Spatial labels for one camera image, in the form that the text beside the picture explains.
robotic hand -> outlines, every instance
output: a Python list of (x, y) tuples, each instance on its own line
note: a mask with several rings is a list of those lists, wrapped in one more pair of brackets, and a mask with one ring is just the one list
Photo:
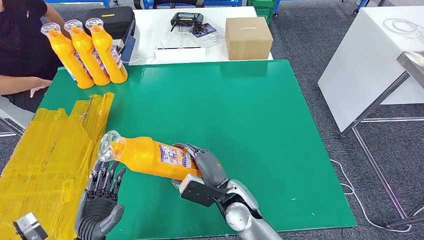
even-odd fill
[(216, 203), (230, 228), (242, 240), (281, 240), (277, 231), (262, 217), (255, 197), (236, 179), (228, 179), (218, 159), (207, 149), (176, 143), (188, 151), (202, 173), (204, 184), (187, 176), (180, 186), (181, 197), (209, 207)]
[(76, 212), (74, 240), (105, 240), (106, 234), (121, 220), (124, 206), (117, 205), (118, 191), (126, 168), (114, 179), (118, 162), (97, 160), (89, 175)]

human hand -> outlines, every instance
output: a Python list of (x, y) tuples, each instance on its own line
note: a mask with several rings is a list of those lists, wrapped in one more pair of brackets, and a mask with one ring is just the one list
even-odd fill
[(124, 206), (118, 202), (118, 191), (126, 168), (114, 179), (118, 162), (97, 160), (89, 176), (87, 188), (82, 193), (76, 212), (74, 230), (77, 240), (104, 240), (124, 214)]
[(50, 80), (46, 80), (46, 79), (42, 79), (42, 78), (38, 78), (38, 79), (37, 79), (37, 81), (39, 82), (39, 83), (38, 83), (38, 86), (37, 86), (37, 87), (32, 88), (32, 89), (29, 91), (29, 97), (30, 97), (30, 98), (33, 98), (33, 97), (34, 97), (34, 94), (35, 94), (38, 90), (40, 90), (40, 89), (45, 89), (45, 88), (47, 88), (48, 86), (50, 86), (50, 84), (52, 83), (52, 81), (50, 81)]

bottle cap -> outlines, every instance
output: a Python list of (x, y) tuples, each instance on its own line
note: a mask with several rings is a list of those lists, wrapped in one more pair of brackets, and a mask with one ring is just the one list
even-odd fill
[(90, 18), (85, 22), (85, 27), (91, 32), (98, 32), (103, 28), (103, 20), (100, 18)]
[(69, 20), (65, 22), (63, 28), (70, 34), (77, 34), (83, 30), (83, 23), (78, 20)]
[(41, 27), (41, 33), (46, 35), (48, 38), (55, 38), (62, 34), (61, 26), (54, 22), (46, 23)]
[(100, 140), (97, 149), (97, 158), (102, 162), (110, 162), (121, 156), (125, 139), (115, 131), (108, 131)]

orange bottle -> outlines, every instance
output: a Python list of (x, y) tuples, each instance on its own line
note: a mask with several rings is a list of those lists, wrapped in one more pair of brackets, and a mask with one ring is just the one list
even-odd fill
[(150, 137), (125, 138), (112, 130), (100, 140), (97, 153), (101, 161), (115, 160), (138, 173), (181, 181), (187, 174), (202, 177), (186, 150), (153, 141)]
[(121, 84), (127, 80), (128, 73), (112, 44), (112, 37), (105, 31), (103, 24), (99, 18), (90, 18), (85, 22), (85, 26), (91, 32), (94, 47), (109, 74), (110, 81), (114, 84)]
[(64, 28), (70, 33), (73, 47), (88, 69), (94, 83), (99, 86), (110, 83), (109, 75), (94, 48), (92, 38), (83, 29), (83, 23), (78, 20), (69, 20)]
[(72, 46), (71, 40), (61, 32), (61, 26), (56, 23), (46, 23), (41, 27), (41, 33), (48, 37), (51, 48), (59, 57), (76, 85), (80, 89), (88, 89), (94, 85), (87, 68)]

white cable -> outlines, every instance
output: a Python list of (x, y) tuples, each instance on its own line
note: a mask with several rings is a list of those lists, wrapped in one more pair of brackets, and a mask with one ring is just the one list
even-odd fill
[[(400, 28), (397, 24), (405, 24), (410, 29)], [(414, 39), (424, 35), (424, 27), (414, 22), (402, 18), (387, 18), (383, 21), (383, 27), (392, 33), (403, 36), (408, 39)]]
[(344, 184), (344, 183), (340, 183), (340, 185), (346, 186), (346, 187), (348, 187), (352, 191), (352, 192), (345, 192), (344, 195), (352, 195), (352, 194), (355, 193), (354, 190), (353, 190), (353, 188), (351, 186), (349, 186), (347, 184)]
[(147, 63), (147, 60), (149, 60), (149, 59), (151, 59), (151, 58), (154, 58), (155, 56), (149, 56), (148, 58), (146, 58), (146, 59), (144, 59), (144, 58), (137, 58), (137, 59), (135, 59), (135, 60), (129, 60), (129, 61), (122, 61), (124, 64), (132, 64), (132, 63), (135, 63), (135, 62), (137, 62), (137, 61), (140, 61), (140, 60), (145, 60), (146, 61), (146, 63)]
[[(352, 190), (352, 192), (345, 193), (345, 195), (354, 195), (355, 196), (360, 208), (362, 209), (363, 216), (365, 217), (365, 219), (368, 221), (369, 224), (371, 224), (372, 226), (379, 228), (379, 229), (384, 229), (384, 230), (387, 230), (387, 231), (397, 232), (397, 233), (406, 233), (406, 232), (409, 232), (411, 230), (411, 225), (408, 225), (408, 228), (406, 230), (396, 230), (396, 229), (390, 229), (390, 228), (387, 228), (387, 227), (379, 226), (379, 225), (373, 223), (372, 221), (370, 221), (370, 219), (367, 216), (367, 213), (365, 212), (365, 209), (364, 209), (364, 206), (362, 205), (361, 200), (359, 199), (357, 193), (355, 192), (354, 186), (352, 185), (351, 181), (349, 180), (348, 176), (345, 173), (345, 170), (342, 167), (342, 164), (340, 164), (340, 162), (332, 160), (332, 159), (330, 159), (330, 161), (333, 162), (333, 163), (336, 163), (340, 166), (341, 172), (343, 173), (346, 180), (349, 182), (350, 186), (348, 186), (347, 184), (344, 184), (344, 183), (340, 183), (340, 184), (343, 185), (343, 186), (346, 186), (346, 187), (350, 188), (350, 190)], [(418, 214), (420, 211), (422, 211), (423, 209), (424, 209), (424, 206), (422, 208), (420, 208), (418, 211), (416, 211), (414, 213), (414, 216), (416, 214)]]

